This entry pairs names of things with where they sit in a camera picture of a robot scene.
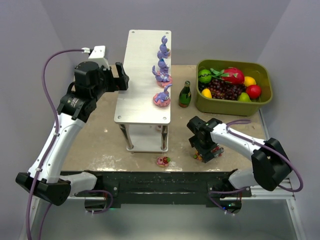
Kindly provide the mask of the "pink yellow bear toy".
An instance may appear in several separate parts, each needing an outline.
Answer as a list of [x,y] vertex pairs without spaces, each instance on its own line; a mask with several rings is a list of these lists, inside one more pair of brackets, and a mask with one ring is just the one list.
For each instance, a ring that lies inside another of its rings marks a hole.
[[196,159],[196,160],[198,160],[198,161],[202,161],[202,156],[201,156],[198,152],[196,152],[196,153],[193,155],[193,158]]

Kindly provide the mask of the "purple bunny with blue bow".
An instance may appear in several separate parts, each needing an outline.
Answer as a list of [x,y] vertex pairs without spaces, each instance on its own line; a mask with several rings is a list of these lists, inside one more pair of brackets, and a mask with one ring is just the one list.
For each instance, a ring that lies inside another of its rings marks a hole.
[[168,73],[170,66],[166,64],[165,60],[163,58],[160,58],[158,63],[159,71],[162,73]]

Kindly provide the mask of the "purple bunny with strawberry cake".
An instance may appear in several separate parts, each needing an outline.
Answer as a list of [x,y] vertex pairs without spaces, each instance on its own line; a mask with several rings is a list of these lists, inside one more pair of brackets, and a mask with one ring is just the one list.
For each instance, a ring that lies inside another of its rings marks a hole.
[[157,57],[159,59],[167,59],[168,57],[171,56],[171,50],[167,48],[167,42],[168,42],[168,39],[164,35],[161,38],[161,45],[159,46],[159,51],[157,52]]

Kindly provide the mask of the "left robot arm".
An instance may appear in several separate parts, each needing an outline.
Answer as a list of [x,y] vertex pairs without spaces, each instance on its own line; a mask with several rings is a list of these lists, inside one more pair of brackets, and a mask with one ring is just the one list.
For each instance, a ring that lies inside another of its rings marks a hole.
[[37,160],[27,172],[17,174],[15,181],[27,192],[53,205],[60,206],[68,196],[95,188],[98,177],[91,171],[61,176],[62,166],[70,147],[87,123],[97,102],[106,92],[126,91],[129,76],[121,62],[115,63],[118,77],[111,69],[93,61],[78,64],[74,81],[57,107],[58,122]]

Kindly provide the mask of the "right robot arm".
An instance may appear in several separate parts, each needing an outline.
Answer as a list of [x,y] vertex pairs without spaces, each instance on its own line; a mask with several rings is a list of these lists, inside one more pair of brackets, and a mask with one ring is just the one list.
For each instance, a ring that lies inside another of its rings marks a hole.
[[230,126],[216,118],[205,122],[198,116],[187,123],[187,128],[193,133],[189,143],[203,163],[221,155],[224,146],[251,161],[250,168],[229,172],[212,188],[213,191],[232,192],[257,185],[273,191],[293,170],[282,145],[275,138],[255,138]]

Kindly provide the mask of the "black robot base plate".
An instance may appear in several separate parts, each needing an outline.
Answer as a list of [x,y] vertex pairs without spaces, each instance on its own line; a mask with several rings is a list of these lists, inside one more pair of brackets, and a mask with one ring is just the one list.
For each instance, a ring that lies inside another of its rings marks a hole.
[[224,171],[100,171],[94,193],[80,192],[77,197],[107,196],[113,208],[125,204],[142,205],[205,205],[214,207],[227,195],[237,196],[236,188]]

